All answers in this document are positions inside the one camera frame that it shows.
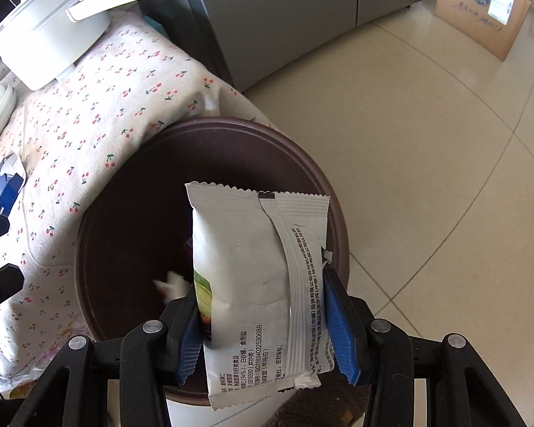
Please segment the torn blue small box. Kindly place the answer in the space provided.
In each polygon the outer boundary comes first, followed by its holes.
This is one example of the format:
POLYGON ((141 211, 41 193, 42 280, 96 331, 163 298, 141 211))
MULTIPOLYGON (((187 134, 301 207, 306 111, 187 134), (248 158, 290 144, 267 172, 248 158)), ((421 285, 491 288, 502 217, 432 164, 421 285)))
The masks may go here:
POLYGON ((27 179, 22 159, 15 152, 0 163, 0 215, 8 217, 27 179))

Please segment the cherry print tablecloth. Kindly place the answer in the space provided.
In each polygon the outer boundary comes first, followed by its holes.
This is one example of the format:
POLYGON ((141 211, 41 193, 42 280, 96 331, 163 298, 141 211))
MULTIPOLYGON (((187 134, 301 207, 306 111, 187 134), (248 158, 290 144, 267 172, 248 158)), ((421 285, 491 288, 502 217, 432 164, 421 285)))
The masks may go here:
POLYGON ((131 12, 112 12, 105 34, 61 80, 30 91, 0 62, 16 108, 0 135, 0 164, 17 154, 27 179, 0 238, 0 268, 25 278, 0 306, 0 391, 37 379, 85 330, 74 255, 84 211, 149 138, 182 118, 266 123, 235 88, 131 12))

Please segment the white electric cooking pot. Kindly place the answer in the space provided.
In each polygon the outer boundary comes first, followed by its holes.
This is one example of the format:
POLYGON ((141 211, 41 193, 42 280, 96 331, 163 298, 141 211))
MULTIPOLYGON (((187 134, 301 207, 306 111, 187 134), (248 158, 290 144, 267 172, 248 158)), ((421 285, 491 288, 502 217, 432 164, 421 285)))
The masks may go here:
POLYGON ((32 91, 61 79, 108 29, 109 10, 138 0, 21 0, 0 21, 0 57, 32 91))

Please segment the dark grey refrigerator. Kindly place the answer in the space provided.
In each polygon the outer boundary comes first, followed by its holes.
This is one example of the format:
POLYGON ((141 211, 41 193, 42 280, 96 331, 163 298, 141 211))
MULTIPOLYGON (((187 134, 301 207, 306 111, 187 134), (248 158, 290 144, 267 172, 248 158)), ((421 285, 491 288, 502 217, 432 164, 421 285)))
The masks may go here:
POLYGON ((420 0, 141 0, 141 12, 239 91, 420 0))

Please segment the lower cardboard box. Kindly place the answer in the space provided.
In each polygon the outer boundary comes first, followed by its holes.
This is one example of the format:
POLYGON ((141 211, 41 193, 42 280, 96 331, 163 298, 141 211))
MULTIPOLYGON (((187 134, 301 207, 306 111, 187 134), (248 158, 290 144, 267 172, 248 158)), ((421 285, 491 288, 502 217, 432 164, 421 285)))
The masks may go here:
POLYGON ((529 8, 530 0, 437 0, 434 14, 503 61, 529 8))

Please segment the brown plastic trash bin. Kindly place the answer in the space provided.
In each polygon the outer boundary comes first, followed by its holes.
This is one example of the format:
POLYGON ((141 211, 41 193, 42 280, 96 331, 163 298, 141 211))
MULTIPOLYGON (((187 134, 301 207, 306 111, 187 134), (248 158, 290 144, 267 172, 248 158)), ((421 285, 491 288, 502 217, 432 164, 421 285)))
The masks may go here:
POLYGON ((126 336, 165 309, 157 283, 193 276, 192 181, 242 190, 323 195, 330 199, 326 248, 341 280, 349 242, 334 189, 291 139, 242 118, 192 118, 165 127, 136 151, 84 213, 76 253, 76 289, 98 341, 126 336))

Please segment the white tissue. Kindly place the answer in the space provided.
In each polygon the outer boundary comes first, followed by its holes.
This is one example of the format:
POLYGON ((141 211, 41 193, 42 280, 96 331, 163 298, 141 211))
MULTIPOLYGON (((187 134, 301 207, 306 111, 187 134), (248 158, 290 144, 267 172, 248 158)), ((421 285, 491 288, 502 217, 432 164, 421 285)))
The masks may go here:
POLYGON ((153 280, 159 294, 162 296, 164 303, 184 298, 191 287, 191 283, 173 271, 168 271, 165 280, 153 280))

